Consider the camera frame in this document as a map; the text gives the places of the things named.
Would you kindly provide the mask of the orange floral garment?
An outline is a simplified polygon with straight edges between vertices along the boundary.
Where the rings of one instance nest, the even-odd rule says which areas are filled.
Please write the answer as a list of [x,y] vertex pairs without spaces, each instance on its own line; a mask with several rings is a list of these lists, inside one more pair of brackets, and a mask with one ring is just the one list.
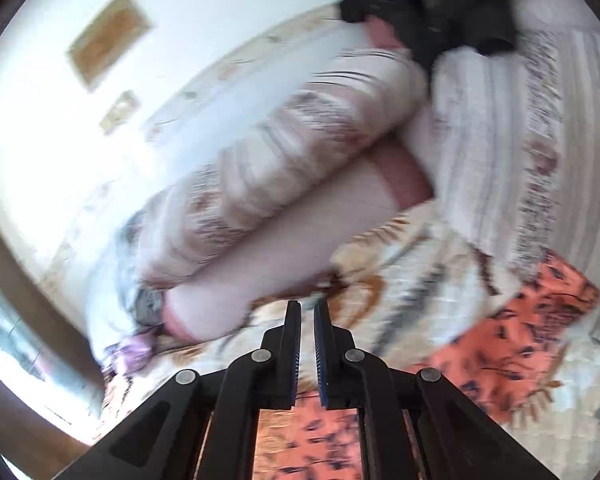
[[[501,309],[418,363],[435,367],[496,422],[507,424],[532,394],[550,400],[553,373],[564,356],[564,333],[598,303],[600,293],[558,255],[540,264]],[[358,479],[362,476],[358,414],[327,411],[314,392],[290,412],[262,415],[254,478]]]

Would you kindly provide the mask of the beige leaf-pattern fleece blanket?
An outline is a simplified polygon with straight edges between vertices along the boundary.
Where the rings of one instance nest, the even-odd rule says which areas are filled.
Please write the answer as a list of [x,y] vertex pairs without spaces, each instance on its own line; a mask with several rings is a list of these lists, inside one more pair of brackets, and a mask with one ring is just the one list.
[[[524,284],[451,230],[434,201],[353,237],[332,256],[343,288],[329,298],[335,325],[355,345],[403,370],[493,314]],[[317,394],[313,301],[302,298],[299,398]],[[532,394],[504,424],[520,444],[561,479],[591,479],[600,470],[600,347],[588,336],[588,312],[564,333],[566,350],[553,373],[550,400]],[[121,422],[175,372],[226,367],[256,348],[267,328],[282,324],[286,301],[253,309],[240,330],[216,341],[156,356],[131,378],[107,382],[100,435]]]

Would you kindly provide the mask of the grey crumpled cloth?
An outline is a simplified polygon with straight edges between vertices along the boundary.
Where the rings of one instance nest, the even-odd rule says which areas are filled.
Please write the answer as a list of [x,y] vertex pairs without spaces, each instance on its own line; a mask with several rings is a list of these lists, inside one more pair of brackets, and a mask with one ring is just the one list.
[[161,290],[139,288],[132,302],[132,313],[135,321],[143,326],[162,324],[164,295]]

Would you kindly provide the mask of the lilac floral cloth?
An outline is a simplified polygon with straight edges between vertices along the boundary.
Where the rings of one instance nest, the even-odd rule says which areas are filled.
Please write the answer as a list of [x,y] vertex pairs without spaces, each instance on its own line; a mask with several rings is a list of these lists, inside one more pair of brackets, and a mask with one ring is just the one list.
[[151,332],[124,338],[107,349],[102,371],[105,375],[133,375],[152,359],[155,346],[156,337]]

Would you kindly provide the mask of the pink bolster pillow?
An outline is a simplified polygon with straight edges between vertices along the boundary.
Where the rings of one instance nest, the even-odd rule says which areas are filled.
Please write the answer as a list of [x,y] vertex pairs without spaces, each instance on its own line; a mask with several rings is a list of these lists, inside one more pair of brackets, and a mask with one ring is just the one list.
[[188,344],[223,337],[254,302],[306,294],[332,270],[341,244],[431,195],[416,158],[396,139],[382,139],[168,290],[164,326]]

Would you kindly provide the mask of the striped floral bolster pillow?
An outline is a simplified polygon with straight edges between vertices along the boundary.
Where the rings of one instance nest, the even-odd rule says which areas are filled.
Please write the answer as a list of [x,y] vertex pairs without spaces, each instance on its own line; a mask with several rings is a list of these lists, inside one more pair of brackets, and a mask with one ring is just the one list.
[[392,129],[424,102],[405,51],[346,51],[210,162],[143,210],[135,270],[147,288],[188,280]]

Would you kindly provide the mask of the stained glass window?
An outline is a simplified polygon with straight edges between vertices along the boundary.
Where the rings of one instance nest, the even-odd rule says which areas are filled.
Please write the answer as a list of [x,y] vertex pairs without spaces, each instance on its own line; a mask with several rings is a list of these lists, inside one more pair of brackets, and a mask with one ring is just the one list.
[[0,348],[14,358],[25,372],[45,380],[44,344],[30,330],[0,291]]

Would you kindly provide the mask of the white striped pillow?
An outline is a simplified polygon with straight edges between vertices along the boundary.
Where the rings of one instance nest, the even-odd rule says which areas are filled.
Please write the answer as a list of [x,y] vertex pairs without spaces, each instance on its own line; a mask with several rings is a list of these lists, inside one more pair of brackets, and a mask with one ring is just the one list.
[[515,52],[445,53],[431,81],[445,221],[524,280],[556,236],[568,129],[600,72],[592,32],[527,30]]

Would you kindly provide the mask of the black cloth pile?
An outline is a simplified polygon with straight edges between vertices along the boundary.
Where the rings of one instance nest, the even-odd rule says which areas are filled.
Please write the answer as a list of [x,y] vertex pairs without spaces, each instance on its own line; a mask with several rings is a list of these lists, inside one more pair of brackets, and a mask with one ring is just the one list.
[[341,0],[339,14],[347,23],[387,23],[427,72],[440,55],[459,47],[489,56],[517,45],[510,0]]

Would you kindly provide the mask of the small wall switch plate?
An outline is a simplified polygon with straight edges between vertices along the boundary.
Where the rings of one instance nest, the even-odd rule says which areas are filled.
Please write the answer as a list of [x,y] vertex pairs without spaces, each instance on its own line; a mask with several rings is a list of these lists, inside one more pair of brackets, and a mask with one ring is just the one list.
[[135,113],[137,107],[138,101],[133,92],[122,92],[100,122],[100,128],[104,135],[109,136],[114,130],[125,124]]

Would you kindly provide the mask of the brown wall picture frame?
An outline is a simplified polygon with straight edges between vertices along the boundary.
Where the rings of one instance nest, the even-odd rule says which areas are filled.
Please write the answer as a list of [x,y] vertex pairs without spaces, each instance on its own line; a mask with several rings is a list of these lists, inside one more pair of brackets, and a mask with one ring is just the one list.
[[152,29],[135,0],[111,0],[68,50],[82,84],[93,91],[126,52]]

